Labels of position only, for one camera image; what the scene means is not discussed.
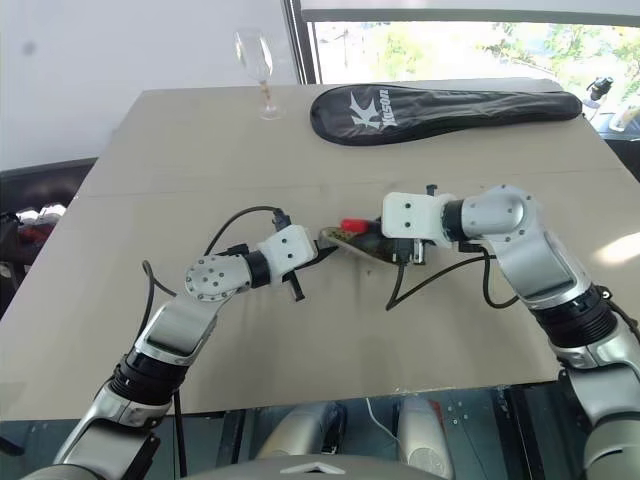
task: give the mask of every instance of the table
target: table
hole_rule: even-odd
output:
[[[594,256],[640,231],[640,187],[583,118],[350,148],[309,126],[309,106],[325,88],[276,88],[287,112],[271,122],[258,118],[257,88],[151,91],[137,100],[0,322],[1,418],[82,415],[137,331],[146,295],[140,261],[179,289],[221,223],[259,203],[315,233],[346,216],[379,215],[389,191],[437,183],[463,197],[513,184],[546,205],[549,227],[593,278],[628,312],[640,311],[640,259],[613,265]],[[272,233],[270,220],[239,221],[220,247],[255,244]],[[409,269],[407,285],[461,258],[428,256],[427,267]],[[494,277],[494,297],[509,297]],[[268,287],[224,307],[183,385],[185,412],[540,382],[558,370],[522,305],[484,304],[478,264],[389,313],[392,267],[339,252],[299,278],[303,302]],[[154,307],[163,300],[158,293]]]

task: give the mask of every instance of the metal frame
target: metal frame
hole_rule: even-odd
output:
[[[289,29],[289,41],[298,82],[302,85],[318,83],[309,33],[305,22],[302,20],[300,0],[282,0],[282,9]]]
[[[316,38],[317,22],[531,22],[637,27],[640,17],[588,12],[455,8],[306,8],[283,0],[291,49],[301,84],[323,83]]]
[[[504,391],[504,399],[511,414],[512,428],[519,439],[520,459],[524,478],[545,480],[542,456],[533,428],[529,405],[524,392],[525,387],[514,386]]]
[[[245,416],[246,410],[230,410],[224,414],[216,468],[238,463]]]
[[[531,22],[637,27],[638,17],[588,12],[467,8],[307,8],[305,22]]]

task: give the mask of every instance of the wine glass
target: wine glass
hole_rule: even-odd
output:
[[[273,120],[282,116],[282,108],[273,101],[271,88],[267,80],[273,73],[273,60],[269,45],[262,32],[257,28],[241,28],[235,32],[236,55],[251,78],[260,84],[264,105],[260,117]]]

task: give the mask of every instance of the black cable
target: black cable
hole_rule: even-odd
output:
[[[255,207],[249,207],[249,208],[245,208],[244,210],[240,210],[238,213],[233,215],[229,220],[227,220],[224,223],[224,225],[222,225],[222,227],[220,227],[220,230],[218,230],[218,233],[215,234],[215,236],[207,246],[207,249],[204,251],[204,254],[209,255],[211,253],[211,250],[213,250],[213,247],[215,246],[215,244],[218,243],[218,240],[220,240],[220,237],[222,236],[222,234],[225,232],[227,228],[229,228],[229,225],[231,225],[233,222],[235,222],[238,218],[242,217],[243,215],[246,215],[247,213],[251,213],[251,212],[279,213],[281,211],[282,210],[280,210],[279,208],[270,207],[268,205],[258,205]]]
[[[496,308],[498,310],[503,308],[509,308],[511,305],[518,301],[518,296],[514,296],[512,299],[507,300],[504,303],[495,303],[491,299],[491,295],[489,294],[489,280],[491,277],[491,257],[486,248],[480,247],[482,250],[483,258],[484,258],[484,272],[482,272],[482,296],[484,297],[484,301],[487,302],[491,308]]]
[[[482,248],[482,253],[483,255],[481,257],[473,257],[473,258],[468,258],[467,260],[463,260],[462,262],[458,262],[455,263],[443,270],[440,270],[438,273],[430,276],[429,278],[427,278],[426,280],[423,280],[422,282],[420,282],[418,285],[416,285],[415,287],[413,287],[412,289],[408,290],[407,292],[403,293],[402,295],[400,295],[399,297],[397,297],[398,292],[400,291],[400,285],[402,284],[402,277],[404,276],[404,266],[402,266],[402,272],[400,271],[400,266],[398,266],[398,276],[396,277],[396,284],[393,288],[393,293],[391,294],[391,298],[389,298],[389,301],[387,302],[387,305],[385,307],[385,309],[387,311],[391,310],[392,308],[398,306],[398,304],[404,300],[406,300],[407,298],[409,298],[411,295],[413,295],[414,293],[416,293],[418,290],[426,287],[427,285],[429,285],[431,282],[434,282],[435,280],[439,279],[440,277],[446,275],[449,272],[452,272],[453,270],[456,270],[460,267],[464,267],[466,265],[469,265],[471,263],[475,263],[475,262],[480,262],[480,261],[484,261],[484,272],[482,275],[482,294],[484,296],[485,301],[487,302],[487,304],[493,308],[497,308],[497,309],[502,309],[502,308],[508,308],[511,305],[513,305],[514,303],[516,303],[518,301],[518,297],[515,296],[512,299],[510,299],[509,301],[505,302],[505,303],[495,303],[490,295],[489,295],[489,278],[490,278],[490,274],[491,274],[491,260],[495,260],[496,256],[495,255],[489,255],[489,252],[487,252],[487,250],[484,247]]]
[[[187,473],[187,452],[184,446],[184,426],[182,424],[182,405],[180,404],[180,390],[173,394],[174,420],[176,424],[176,438],[178,441],[178,465],[180,468],[180,478],[184,478]]]
[[[404,278],[404,265],[398,265],[398,275],[396,276],[396,284],[393,286],[393,292],[391,292],[391,297],[389,297],[389,301],[387,302],[387,312],[395,307],[400,301],[398,301],[398,293],[400,292],[400,287],[402,286],[402,279]]]
[[[138,338],[142,334],[147,324],[149,323],[149,315],[151,314],[151,307],[153,306],[153,295],[154,295],[155,287],[158,287],[167,295],[170,295],[172,297],[176,296],[176,293],[173,290],[165,287],[155,277],[155,275],[153,274],[153,268],[151,268],[151,264],[147,260],[144,260],[142,262],[142,270],[144,270],[144,273],[147,275],[147,278],[149,279],[149,284],[148,284],[148,292],[147,292],[147,304],[144,307],[142,321],[140,322],[140,328],[138,329],[138,334],[136,335],[136,338]],[[180,405],[179,390],[177,390],[173,394],[173,405],[174,405],[173,409],[175,413],[174,420],[176,425],[176,437],[178,439],[178,461],[180,463],[180,477],[186,477],[187,476],[187,454],[184,448],[184,428],[182,424],[182,408]]]
[[[484,260],[484,256],[468,258],[466,260],[463,260],[462,262],[454,263],[453,265],[451,265],[451,266],[449,266],[449,267],[447,267],[447,268],[445,268],[443,270],[440,270],[438,273],[436,273],[434,275],[431,275],[429,278],[427,278],[426,280],[423,280],[422,282],[420,282],[418,285],[416,285],[412,289],[410,289],[407,292],[405,292],[402,295],[400,295],[398,298],[389,299],[389,302],[387,303],[387,306],[386,306],[387,311],[389,311],[392,308],[396,307],[400,302],[406,300],[411,295],[416,293],[418,290],[420,290],[423,287],[426,287],[431,282],[439,279],[443,275],[446,275],[447,273],[452,272],[453,270],[456,270],[456,269],[458,269],[460,267],[464,267],[465,265],[469,265],[470,263],[480,262],[482,260]]]
[[[153,294],[155,290],[154,288],[155,277],[153,276],[153,269],[151,268],[151,264],[147,260],[144,260],[142,262],[142,270],[144,270],[144,273],[147,275],[149,284],[147,286],[147,304],[144,307],[144,313],[142,314],[142,321],[140,322],[140,328],[138,329],[138,334],[136,335],[136,338],[142,335],[142,332],[146,328],[147,323],[149,323],[149,315],[151,315],[151,307],[153,305]]]

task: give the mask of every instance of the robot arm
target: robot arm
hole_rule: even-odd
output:
[[[61,447],[54,461],[60,474],[69,474],[64,465],[106,480],[144,476],[159,446],[152,428],[171,407],[220,308],[235,294],[279,283],[316,255],[307,230],[289,225],[246,255],[199,258],[186,273],[188,296],[160,307]]]
[[[561,378],[570,382],[592,425],[602,425],[587,445],[589,478],[600,478],[593,473],[602,468],[596,465],[633,461],[638,470],[628,478],[640,477],[640,421],[622,420],[640,413],[640,344],[580,262],[545,228],[531,195],[507,185],[463,200],[449,194],[390,193],[383,202],[382,231],[387,237],[449,248],[453,242],[486,241],[566,367]],[[606,423],[616,416],[615,425]],[[620,429],[618,438],[626,439],[624,445],[612,434],[615,429]]]

